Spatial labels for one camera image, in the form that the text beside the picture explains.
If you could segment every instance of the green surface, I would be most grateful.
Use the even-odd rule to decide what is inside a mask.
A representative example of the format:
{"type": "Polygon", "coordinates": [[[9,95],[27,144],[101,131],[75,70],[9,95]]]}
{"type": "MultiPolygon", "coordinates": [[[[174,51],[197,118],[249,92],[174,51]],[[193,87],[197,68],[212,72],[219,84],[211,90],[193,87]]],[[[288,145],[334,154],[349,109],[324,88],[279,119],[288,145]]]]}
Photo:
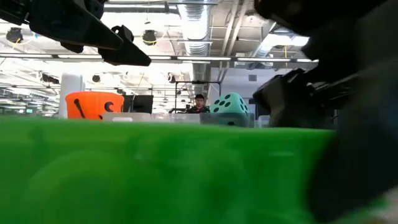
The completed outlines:
{"type": "Polygon", "coordinates": [[[330,131],[0,118],[0,223],[313,223],[330,131]]]}

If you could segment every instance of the dark hair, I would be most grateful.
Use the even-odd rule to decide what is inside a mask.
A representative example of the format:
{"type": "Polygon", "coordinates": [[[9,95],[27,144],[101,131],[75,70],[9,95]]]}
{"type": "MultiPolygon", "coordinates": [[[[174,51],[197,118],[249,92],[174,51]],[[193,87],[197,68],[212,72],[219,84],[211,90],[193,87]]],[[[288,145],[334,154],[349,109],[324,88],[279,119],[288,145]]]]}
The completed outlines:
{"type": "Polygon", "coordinates": [[[205,99],[205,97],[202,95],[202,94],[197,94],[196,96],[195,96],[195,100],[196,99],[205,99]]]}

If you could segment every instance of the person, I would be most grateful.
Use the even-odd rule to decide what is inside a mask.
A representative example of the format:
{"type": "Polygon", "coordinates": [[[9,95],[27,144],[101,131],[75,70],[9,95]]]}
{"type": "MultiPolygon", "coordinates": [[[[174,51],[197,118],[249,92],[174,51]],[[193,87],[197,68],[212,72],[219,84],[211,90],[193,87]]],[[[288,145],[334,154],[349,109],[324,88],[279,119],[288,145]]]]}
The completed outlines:
{"type": "Polygon", "coordinates": [[[205,106],[205,97],[202,94],[195,96],[195,106],[186,110],[186,113],[208,113],[209,108],[205,106]]]}

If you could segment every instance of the orange bucket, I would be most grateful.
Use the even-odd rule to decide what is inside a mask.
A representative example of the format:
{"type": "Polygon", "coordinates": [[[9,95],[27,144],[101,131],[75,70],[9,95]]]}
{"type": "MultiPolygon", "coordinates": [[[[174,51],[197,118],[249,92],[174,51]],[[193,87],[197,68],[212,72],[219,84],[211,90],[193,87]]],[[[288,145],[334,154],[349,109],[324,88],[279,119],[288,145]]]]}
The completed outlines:
{"type": "Polygon", "coordinates": [[[65,97],[69,119],[102,119],[105,112],[120,113],[124,97],[115,93],[83,91],[65,97]]]}

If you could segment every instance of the computer monitor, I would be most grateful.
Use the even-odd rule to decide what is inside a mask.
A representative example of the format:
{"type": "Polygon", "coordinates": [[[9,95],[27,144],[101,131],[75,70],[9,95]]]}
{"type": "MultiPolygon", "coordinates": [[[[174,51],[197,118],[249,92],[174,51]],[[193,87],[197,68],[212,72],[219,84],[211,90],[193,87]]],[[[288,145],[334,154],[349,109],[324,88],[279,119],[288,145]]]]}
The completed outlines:
{"type": "Polygon", "coordinates": [[[153,95],[124,95],[123,112],[152,113],[153,95]]]}

